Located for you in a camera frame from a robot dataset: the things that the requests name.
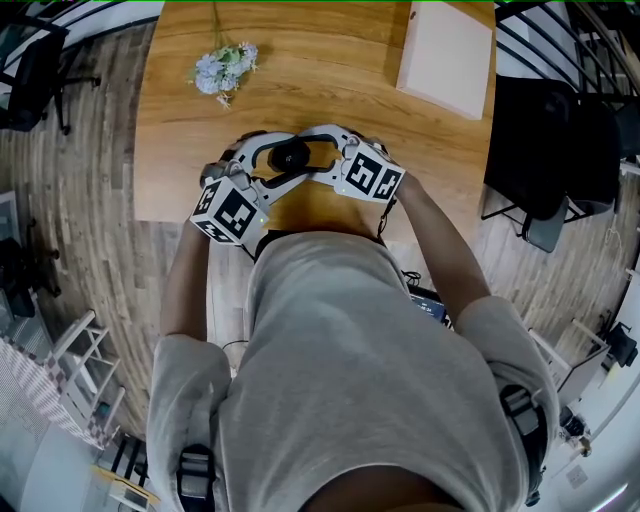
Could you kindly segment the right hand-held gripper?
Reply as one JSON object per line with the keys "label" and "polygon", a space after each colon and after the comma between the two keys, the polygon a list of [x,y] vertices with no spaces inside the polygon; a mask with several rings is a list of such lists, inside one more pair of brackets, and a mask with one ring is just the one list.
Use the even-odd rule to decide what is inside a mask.
{"label": "right hand-held gripper", "polygon": [[337,124],[312,126],[297,134],[304,142],[330,142],[342,153],[328,167],[305,166],[307,179],[324,185],[334,185],[341,196],[388,203],[398,189],[405,170],[391,157],[369,141]]}

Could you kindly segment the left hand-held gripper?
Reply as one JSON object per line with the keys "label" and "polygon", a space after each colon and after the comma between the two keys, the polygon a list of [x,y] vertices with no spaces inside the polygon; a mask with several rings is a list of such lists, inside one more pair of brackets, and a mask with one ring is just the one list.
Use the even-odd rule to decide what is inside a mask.
{"label": "left hand-held gripper", "polygon": [[266,180],[254,177],[259,154],[297,137],[289,132],[255,133],[242,140],[233,160],[206,164],[201,195],[189,220],[219,244],[256,247],[269,220],[270,205],[305,181],[308,168]]}

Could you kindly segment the black zippered pouch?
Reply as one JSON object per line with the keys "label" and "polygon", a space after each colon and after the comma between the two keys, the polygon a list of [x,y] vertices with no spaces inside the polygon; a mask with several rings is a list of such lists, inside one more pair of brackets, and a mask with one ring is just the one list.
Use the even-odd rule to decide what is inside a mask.
{"label": "black zippered pouch", "polygon": [[268,155],[269,167],[281,173],[292,173],[305,169],[310,161],[311,149],[299,138],[293,138],[274,146]]}

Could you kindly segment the person's right forearm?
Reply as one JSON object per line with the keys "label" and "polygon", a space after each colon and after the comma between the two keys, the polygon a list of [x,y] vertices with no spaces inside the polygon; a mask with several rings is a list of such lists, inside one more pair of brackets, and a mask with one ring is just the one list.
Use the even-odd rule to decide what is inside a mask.
{"label": "person's right forearm", "polygon": [[406,173],[396,191],[423,259],[453,323],[473,302],[491,295],[481,267],[456,227],[421,183]]}

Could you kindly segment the pale blue flower bouquet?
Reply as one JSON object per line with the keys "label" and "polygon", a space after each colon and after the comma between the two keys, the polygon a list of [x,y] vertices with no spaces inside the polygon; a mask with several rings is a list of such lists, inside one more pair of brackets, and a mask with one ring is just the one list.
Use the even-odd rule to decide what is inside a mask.
{"label": "pale blue flower bouquet", "polygon": [[229,110],[247,74],[258,70],[259,50],[247,41],[230,43],[220,25],[217,2],[211,5],[214,49],[196,61],[186,83],[199,93],[214,97]]}

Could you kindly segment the white flat box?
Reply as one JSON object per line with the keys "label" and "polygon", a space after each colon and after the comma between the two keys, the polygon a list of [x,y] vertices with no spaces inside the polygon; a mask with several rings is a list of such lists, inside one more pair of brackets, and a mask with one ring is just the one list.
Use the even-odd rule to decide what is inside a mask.
{"label": "white flat box", "polygon": [[492,39],[492,29],[447,2],[414,2],[396,89],[481,120]]}

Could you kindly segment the person's white t-shirt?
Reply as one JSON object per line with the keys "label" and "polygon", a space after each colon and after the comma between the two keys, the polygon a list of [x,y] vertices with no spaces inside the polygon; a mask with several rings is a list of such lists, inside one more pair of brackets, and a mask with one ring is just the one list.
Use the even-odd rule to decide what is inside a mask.
{"label": "person's white t-shirt", "polygon": [[181,510],[179,457],[202,444],[222,512],[299,512],[373,466],[424,477],[467,512],[518,512],[529,468],[501,393],[525,390],[548,437],[559,405],[508,301],[478,299],[447,328],[412,302],[381,245],[315,232],[267,245],[248,306],[237,372],[212,343],[172,334],[156,346],[146,439],[164,506]]}

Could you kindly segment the black chair grey seat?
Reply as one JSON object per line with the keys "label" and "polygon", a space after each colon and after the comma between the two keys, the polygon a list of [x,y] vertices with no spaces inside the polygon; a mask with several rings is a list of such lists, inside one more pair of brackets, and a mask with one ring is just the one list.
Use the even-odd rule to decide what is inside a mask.
{"label": "black chair grey seat", "polygon": [[484,183],[518,209],[519,237],[546,253],[565,224],[617,207],[620,130],[613,110],[567,83],[497,76]]}

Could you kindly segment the white metal rack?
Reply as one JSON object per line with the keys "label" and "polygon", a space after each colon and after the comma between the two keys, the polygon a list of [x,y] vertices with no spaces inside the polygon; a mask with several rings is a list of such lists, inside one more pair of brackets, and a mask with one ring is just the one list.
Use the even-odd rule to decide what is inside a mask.
{"label": "white metal rack", "polygon": [[67,373],[68,383],[75,384],[86,401],[93,400],[89,411],[96,409],[104,401],[111,406],[110,412],[114,411],[116,416],[126,390],[120,386],[111,400],[105,398],[105,392],[115,384],[115,373],[120,360],[109,358],[101,352],[101,343],[109,330],[98,326],[95,321],[95,312],[88,310],[64,331],[52,352]]}

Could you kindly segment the black floor stand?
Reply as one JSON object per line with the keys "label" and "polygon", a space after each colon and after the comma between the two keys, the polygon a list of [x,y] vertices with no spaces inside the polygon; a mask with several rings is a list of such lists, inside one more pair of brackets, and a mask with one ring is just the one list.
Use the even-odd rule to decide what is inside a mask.
{"label": "black floor stand", "polygon": [[26,227],[24,246],[14,238],[0,240],[0,290],[7,299],[11,313],[24,318],[33,318],[36,314],[32,293],[43,289],[53,298],[62,293],[53,273],[54,262],[60,259],[60,251],[35,248],[36,226],[37,221],[32,218]]}

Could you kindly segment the black railing wooden handrail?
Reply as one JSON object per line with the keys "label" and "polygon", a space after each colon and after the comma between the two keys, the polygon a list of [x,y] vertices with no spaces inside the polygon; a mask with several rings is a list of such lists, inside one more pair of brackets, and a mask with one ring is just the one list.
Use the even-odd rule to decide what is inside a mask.
{"label": "black railing wooden handrail", "polygon": [[557,80],[617,108],[640,100],[640,69],[623,35],[588,5],[494,0],[497,73]]}

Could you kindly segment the black slatted rack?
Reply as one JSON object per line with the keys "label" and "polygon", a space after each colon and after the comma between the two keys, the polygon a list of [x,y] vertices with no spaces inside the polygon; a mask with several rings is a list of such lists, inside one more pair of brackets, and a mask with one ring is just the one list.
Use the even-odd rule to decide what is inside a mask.
{"label": "black slatted rack", "polygon": [[118,434],[115,438],[115,455],[107,468],[119,477],[144,488],[148,479],[146,443],[130,434]]}

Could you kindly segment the black device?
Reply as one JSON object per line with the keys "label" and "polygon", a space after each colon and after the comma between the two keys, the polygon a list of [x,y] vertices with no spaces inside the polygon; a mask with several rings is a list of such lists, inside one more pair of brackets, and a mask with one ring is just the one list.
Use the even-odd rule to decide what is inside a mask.
{"label": "black device", "polygon": [[630,336],[630,331],[629,326],[618,322],[605,337],[609,355],[620,367],[630,367],[639,353],[637,341]]}

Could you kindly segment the wooden tray white device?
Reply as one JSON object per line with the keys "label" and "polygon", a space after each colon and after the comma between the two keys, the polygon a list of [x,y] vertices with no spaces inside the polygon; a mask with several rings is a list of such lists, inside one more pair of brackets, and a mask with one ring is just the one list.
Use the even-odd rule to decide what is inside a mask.
{"label": "wooden tray white device", "polygon": [[152,512],[160,504],[154,493],[123,476],[97,465],[92,465],[91,470],[107,484],[107,496],[133,512]]}

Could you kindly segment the white table frame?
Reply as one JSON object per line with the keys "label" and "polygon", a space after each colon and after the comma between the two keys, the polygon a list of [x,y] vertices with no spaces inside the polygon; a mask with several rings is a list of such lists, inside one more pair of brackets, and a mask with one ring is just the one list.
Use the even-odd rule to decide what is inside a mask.
{"label": "white table frame", "polygon": [[595,347],[588,355],[576,362],[566,360],[554,346],[544,339],[538,332],[530,328],[530,336],[536,342],[538,350],[547,363],[547,367],[554,381],[560,406],[568,406],[578,400],[587,385],[596,375],[602,362],[606,359],[610,347],[576,318],[571,320],[570,326],[564,333],[573,331],[586,336]]}

